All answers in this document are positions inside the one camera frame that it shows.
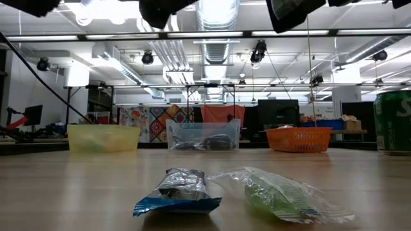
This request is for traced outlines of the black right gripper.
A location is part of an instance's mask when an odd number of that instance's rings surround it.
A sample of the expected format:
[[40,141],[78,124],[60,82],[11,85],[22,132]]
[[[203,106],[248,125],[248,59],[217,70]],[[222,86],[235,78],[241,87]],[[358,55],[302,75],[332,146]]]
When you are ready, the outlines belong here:
[[326,0],[266,0],[266,4],[273,30],[283,33],[302,24]]

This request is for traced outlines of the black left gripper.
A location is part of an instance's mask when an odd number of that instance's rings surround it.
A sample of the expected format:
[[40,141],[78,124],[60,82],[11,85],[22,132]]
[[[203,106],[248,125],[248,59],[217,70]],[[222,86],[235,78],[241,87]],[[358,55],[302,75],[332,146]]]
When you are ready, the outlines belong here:
[[164,29],[171,15],[198,0],[139,0],[141,17],[153,28]]

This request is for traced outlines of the blue white candy bar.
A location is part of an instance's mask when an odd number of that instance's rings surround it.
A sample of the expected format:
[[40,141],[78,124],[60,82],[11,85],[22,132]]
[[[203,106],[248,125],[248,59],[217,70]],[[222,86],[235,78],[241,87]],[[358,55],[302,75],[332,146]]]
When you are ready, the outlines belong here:
[[153,211],[208,214],[221,201],[221,197],[210,196],[203,171],[171,168],[157,187],[136,203],[133,216]]

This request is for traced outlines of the large black monitor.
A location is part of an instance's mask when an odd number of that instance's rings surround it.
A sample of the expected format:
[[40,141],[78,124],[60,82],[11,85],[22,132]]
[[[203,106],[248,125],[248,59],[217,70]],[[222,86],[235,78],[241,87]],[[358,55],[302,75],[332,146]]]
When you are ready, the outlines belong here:
[[259,99],[259,122],[263,125],[299,126],[299,102],[296,99]]

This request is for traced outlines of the black metal truss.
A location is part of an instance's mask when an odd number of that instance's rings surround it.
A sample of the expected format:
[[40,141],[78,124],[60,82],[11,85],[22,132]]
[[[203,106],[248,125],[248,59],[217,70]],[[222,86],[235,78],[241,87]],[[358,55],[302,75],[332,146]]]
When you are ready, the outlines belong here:
[[[383,83],[320,83],[318,87],[397,87],[397,86],[411,86],[411,81],[402,82],[383,82]],[[282,88],[286,90],[292,87],[305,87],[312,89],[315,86],[308,83],[276,83],[276,84],[217,84],[217,83],[205,83],[205,84],[194,84],[194,85],[108,85],[108,88],[116,89],[190,89],[194,88],[224,88],[231,87],[234,90],[236,88],[253,88],[253,87],[263,87],[263,88]]]

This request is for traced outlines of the white pillar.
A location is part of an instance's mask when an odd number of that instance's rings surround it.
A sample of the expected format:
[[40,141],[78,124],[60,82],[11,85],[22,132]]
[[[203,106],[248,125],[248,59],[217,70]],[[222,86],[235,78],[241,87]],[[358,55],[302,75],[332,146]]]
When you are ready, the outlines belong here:
[[335,87],[332,89],[333,111],[336,118],[340,118],[342,113],[342,103],[356,103],[362,101],[361,88],[354,87]]

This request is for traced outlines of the blue plastic bin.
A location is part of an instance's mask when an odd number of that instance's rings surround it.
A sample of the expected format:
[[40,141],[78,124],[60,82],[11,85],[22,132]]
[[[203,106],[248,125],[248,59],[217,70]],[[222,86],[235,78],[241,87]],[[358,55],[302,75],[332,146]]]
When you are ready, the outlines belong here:
[[301,127],[326,127],[332,130],[343,130],[344,122],[341,119],[324,119],[315,121],[303,122],[300,124]]

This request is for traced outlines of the orange cloth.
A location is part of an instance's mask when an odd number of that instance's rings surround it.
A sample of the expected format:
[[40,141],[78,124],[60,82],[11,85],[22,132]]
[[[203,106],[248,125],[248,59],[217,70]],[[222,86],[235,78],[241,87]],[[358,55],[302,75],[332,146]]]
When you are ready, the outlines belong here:
[[202,114],[202,120],[204,123],[228,123],[227,116],[233,115],[235,119],[241,120],[241,126],[243,126],[243,120],[245,117],[245,107],[239,105],[231,106],[201,106],[200,111]]

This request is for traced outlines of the colourful patchwork quilt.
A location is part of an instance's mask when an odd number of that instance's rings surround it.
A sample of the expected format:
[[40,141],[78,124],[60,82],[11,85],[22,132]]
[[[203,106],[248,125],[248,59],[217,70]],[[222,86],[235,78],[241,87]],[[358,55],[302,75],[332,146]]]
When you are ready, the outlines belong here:
[[176,123],[192,123],[194,121],[193,107],[151,107],[140,105],[119,109],[119,124],[140,128],[139,142],[166,143],[166,121]]

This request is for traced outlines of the orange plastic basket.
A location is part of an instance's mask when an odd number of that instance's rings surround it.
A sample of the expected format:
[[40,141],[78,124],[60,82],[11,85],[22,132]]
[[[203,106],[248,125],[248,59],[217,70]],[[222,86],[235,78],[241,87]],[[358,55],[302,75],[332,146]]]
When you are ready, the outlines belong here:
[[320,153],[329,146],[331,128],[299,127],[265,130],[269,148],[289,153]]

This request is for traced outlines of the cardboard box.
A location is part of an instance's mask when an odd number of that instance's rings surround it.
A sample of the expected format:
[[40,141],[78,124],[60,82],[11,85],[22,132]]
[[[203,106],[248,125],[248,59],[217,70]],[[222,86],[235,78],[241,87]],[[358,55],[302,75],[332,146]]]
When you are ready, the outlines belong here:
[[348,120],[344,122],[344,129],[348,131],[361,131],[362,124],[360,120]]

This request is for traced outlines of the clear plastic container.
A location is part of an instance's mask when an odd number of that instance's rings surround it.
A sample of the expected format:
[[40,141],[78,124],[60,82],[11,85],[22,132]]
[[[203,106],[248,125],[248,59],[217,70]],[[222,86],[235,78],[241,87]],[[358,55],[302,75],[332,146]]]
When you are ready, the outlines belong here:
[[201,142],[207,137],[219,134],[226,134],[235,143],[235,148],[239,148],[240,143],[240,119],[233,119],[230,123],[176,123],[172,120],[166,121],[168,149],[172,151],[200,151],[200,150],[173,150],[172,146],[178,142],[191,141]]

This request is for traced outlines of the yellow plastic basket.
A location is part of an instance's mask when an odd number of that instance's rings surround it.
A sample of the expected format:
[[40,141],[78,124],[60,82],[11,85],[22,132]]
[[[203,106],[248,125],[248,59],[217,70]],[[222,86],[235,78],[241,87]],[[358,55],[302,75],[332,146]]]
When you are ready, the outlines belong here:
[[72,153],[135,151],[141,130],[116,124],[69,124],[67,137]]

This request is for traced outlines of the green soda can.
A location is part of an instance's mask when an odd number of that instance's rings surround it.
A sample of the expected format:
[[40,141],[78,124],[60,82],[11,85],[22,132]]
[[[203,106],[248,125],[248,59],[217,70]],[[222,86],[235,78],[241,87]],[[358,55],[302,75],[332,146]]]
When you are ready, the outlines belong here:
[[379,93],[373,105],[378,151],[411,156],[411,90]]

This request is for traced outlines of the small black monitor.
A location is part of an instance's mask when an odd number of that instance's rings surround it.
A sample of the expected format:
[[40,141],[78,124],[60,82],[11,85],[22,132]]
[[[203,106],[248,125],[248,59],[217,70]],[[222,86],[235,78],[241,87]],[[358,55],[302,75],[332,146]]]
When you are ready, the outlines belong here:
[[24,126],[39,125],[41,123],[42,108],[43,105],[25,108],[24,116],[27,121],[24,123]]

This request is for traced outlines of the black aluminium rig frame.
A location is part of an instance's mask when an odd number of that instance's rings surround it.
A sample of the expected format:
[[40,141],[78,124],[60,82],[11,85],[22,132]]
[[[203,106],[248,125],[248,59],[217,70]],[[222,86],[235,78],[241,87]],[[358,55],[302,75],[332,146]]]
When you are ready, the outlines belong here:
[[[378,35],[380,37],[384,35],[390,35],[391,37],[405,37],[411,36],[411,29],[406,28],[394,28],[394,29],[355,29],[355,30],[292,30],[282,34],[276,34],[274,31],[192,31],[192,32],[151,32],[151,33],[117,33],[117,34],[57,34],[57,35],[16,35],[16,36],[6,36],[0,32],[0,44],[5,44],[9,47],[20,60],[24,60],[22,53],[17,49],[16,44],[18,43],[68,43],[68,42],[108,42],[108,41],[146,41],[146,42],[174,42],[174,49],[178,49],[182,45],[183,40],[190,40],[197,45],[211,44],[212,40],[222,39],[222,41],[215,41],[215,44],[235,44],[243,39],[315,39],[329,36],[369,36]],[[185,79],[183,74],[186,72],[185,69],[178,70],[177,83],[173,83],[172,78],[166,78],[163,84],[153,84],[143,81],[137,73],[129,69],[125,64],[122,64],[120,60],[116,59],[113,54],[100,55],[98,57],[106,66],[116,69],[117,72],[121,73],[126,79],[131,83],[129,85],[194,85],[194,84],[205,84],[205,83],[217,83],[214,80],[209,80],[204,78],[199,83],[190,82]],[[411,66],[406,69],[402,69],[385,76],[377,76],[373,80],[369,81],[350,81],[348,83],[383,83],[389,82],[389,78],[399,76],[400,74],[411,73]],[[308,73],[305,74],[301,79],[293,83],[308,83],[310,84],[311,77],[319,74],[316,68],[310,67]],[[273,72],[272,81],[270,83],[234,83],[230,81],[229,84],[280,84],[287,83],[285,77],[278,75],[276,71]],[[84,85],[85,89],[109,89],[111,106],[117,105],[116,92],[118,90],[125,89],[112,89],[108,88],[108,85],[112,84],[88,84]],[[263,87],[253,87],[253,88],[236,88],[235,90],[231,87],[224,87],[222,89],[222,95],[230,94],[232,98],[241,96],[241,94],[253,94],[253,96],[262,95],[267,99],[296,99],[300,103],[314,103],[317,99],[317,92],[315,92],[314,87],[312,89],[305,87],[292,87],[283,90],[282,88],[263,88]],[[331,92],[333,87],[319,87],[321,92]],[[397,86],[397,87],[368,87],[371,92],[384,91],[389,89],[406,90],[411,89],[411,86]],[[217,88],[190,88],[190,89],[171,89],[179,90],[185,99],[183,102],[186,105],[222,105],[224,102],[222,99],[191,99],[191,96],[197,92],[199,89],[217,89]],[[148,92],[152,97],[153,105],[169,105],[170,100],[166,99],[164,91],[166,89],[143,89]]]

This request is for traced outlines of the silver ceiling air duct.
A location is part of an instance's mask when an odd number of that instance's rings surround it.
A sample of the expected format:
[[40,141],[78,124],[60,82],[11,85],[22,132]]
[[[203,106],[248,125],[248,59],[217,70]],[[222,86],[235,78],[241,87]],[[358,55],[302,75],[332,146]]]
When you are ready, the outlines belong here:
[[[240,0],[199,0],[197,26],[199,31],[234,31]],[[209,64],[223,64],[229,56],[229,44],[202,44],[202,53]]]

